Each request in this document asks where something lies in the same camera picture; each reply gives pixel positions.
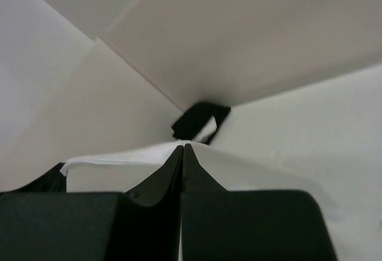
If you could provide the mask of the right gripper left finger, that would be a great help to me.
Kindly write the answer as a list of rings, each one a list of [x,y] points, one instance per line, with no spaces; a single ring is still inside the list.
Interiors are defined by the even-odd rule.
[[[2,260],[177,260],[183,148],[126,192],[67,192],[57,164],[1,193]]]

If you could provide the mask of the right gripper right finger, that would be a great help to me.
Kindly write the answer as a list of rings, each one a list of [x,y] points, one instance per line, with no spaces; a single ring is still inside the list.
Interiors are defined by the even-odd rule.
[[[183,152],[184,260],[337,260],[316,200],[305,191],[228,191]]]

